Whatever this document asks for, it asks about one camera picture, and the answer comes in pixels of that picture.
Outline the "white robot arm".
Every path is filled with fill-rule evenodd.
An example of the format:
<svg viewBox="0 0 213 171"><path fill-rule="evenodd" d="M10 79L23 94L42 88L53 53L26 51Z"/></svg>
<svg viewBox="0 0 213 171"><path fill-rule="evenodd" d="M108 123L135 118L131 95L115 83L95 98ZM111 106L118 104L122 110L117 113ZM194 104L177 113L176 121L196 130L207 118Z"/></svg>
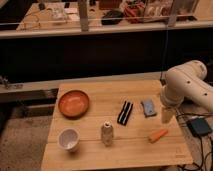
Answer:
<svg viewBox="0 0 213 171"><path fill-rule="evenodd" d="M166 84L160 92L163 123L170 122L173 111L182 104L184 98L213 113L213 86L204 81L206 76L207 67L199 60L192 60L166 71Z"/></svg>

